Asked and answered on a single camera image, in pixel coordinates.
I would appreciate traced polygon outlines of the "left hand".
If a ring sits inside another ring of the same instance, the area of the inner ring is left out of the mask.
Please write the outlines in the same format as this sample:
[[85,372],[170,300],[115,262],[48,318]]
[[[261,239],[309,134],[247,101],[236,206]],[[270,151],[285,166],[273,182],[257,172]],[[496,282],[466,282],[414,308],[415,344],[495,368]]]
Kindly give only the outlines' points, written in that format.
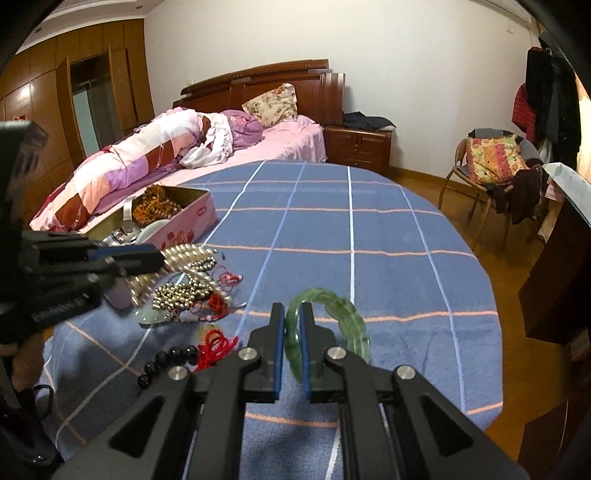
[[2,345],[1,355],[12,358],[11,383],[16,391],[32,388],[38,381],[44,364],[44,334],[36,333],[23,345]]

